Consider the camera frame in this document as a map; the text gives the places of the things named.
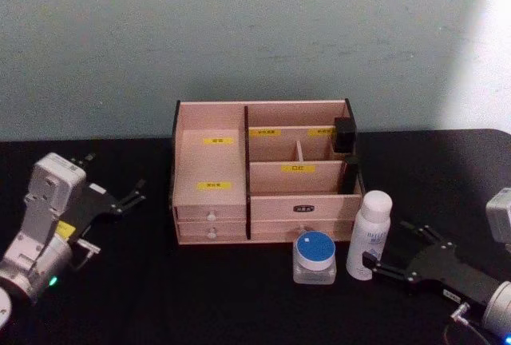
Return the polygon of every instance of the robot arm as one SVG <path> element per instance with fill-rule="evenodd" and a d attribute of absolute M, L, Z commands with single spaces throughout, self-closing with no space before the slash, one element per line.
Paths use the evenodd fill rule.
<path fill-rule="evenodd" d="M 511 253 L 511 188 L 503 188 L 486 204 L 486 216 L 493 239 Z"/>
<path fill-rule="evenodd" d="M 433 290 L 470 309 L 482 326 L 505 338 L 511 333 L 511 283 L 501 282 L 464 264 L 456 257 L 456 245 L 443 239 L 430 226 L 416 228 L 402 223 L 426 238 L 429 246 L 420 251 L 406 269 L 384 264 L 369 252 L 363 253 L 364 266 L 373 275 L 402 281 L 414 291 Z M 464 323 L 461 315 L 456 320 Z"/>
<path fill-rule="evenodd" d="M 123 216 L 145 199 L 140 192 L 143 181 L 126 198 L 116 200 L 85 180 L 81 164 L 50 153 L 34 166 L 21 229 L 0 262 L 0 328 L 9 319 L 10 297 L 36 303 L 71 261 L 75 246 L 88 251 L 79 268 L 99 253 L 100 248 L 82 238 L 97 216 Z"/>

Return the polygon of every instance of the yellow sticker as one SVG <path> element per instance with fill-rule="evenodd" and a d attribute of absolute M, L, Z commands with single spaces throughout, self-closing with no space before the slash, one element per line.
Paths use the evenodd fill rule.
<path fill-rule="evenodd" d="M 335 135 L 335 128 L 334 127 L 313 128 L 313 129 L 309 129 L 307 131 L 307 134 L 309 136 L 331 136 L 331 135 Z"/>
<path fill-rule="evenodd" d="M 290 173 L 313 173 L 316 170 L 315 165 L 281 165 L 282 172 Z"/>
<path fill-rule="evenodd" d="M 216 191 L 220 189 L 231 189 L 230 181 L 202 181 L 197 183 L 200 191 Z"/>
<path fill-rule="evenodd" d="M 69 225 L 64 221 L 59 221 L 55 232 L 63 239 L 69 239 L 75 230 L 76 228 L 73 225 Z"/>
<path fill-rule="evenodd" d="M 232 137 L 212 137 L 204 139 L 205 144 L 232 144 L 234 139 Z"/>
<path fill-rule="evenodd" d="M 250 136 L 280 136 L 280 129 L 251 129 Z"/>

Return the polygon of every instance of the drawer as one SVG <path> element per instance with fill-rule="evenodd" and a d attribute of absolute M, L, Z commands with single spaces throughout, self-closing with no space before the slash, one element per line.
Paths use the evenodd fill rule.
<path fill-rule="evenodd" d="M 361 195 L 253 196 L 252 221 L 353 220 Z"/>
<path fill-rule="evenodd" d="M 180 222 L 181 243 L 240 242 L 246 240 L 245 221 Z"/>
<path fill-rule="evenodd" d="M 303 229 L 325 232 L 335 241 L 347 241 L 351 238 L 353 221 L 349 220 L 289 220 L 254 221 L 252 239 L 261 241 L 295 240 Z"/>
<path fill-rule="evenodd" d="M 178 221 L 214 222 L 246 220 L 245 205 L 200 205 L 176 207 Z"/>

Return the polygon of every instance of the desk organizer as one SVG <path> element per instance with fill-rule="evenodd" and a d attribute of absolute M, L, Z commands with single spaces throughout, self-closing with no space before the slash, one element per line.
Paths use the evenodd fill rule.
<path fill-rule="evenodd" d="M 180 244 L 351 238 L 363 195 L 349 101 L 177 102 L 170 207 Z"/>

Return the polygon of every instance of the lotion bottle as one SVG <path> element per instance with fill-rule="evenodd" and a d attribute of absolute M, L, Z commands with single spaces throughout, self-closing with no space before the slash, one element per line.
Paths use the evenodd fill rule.
<path fill-rule="evenodd" d="M 370 280 L 373 276 L 371 270 L 362 264 L 364 252 L 369 252 L 378 260 L 382 258 L 390 228 L 391 209 L 392 199 L 382 191 L 370 191 L 362 200 L 362 207 L 355 217 L 346 261 L 348 273 L 357 280 Z"/>

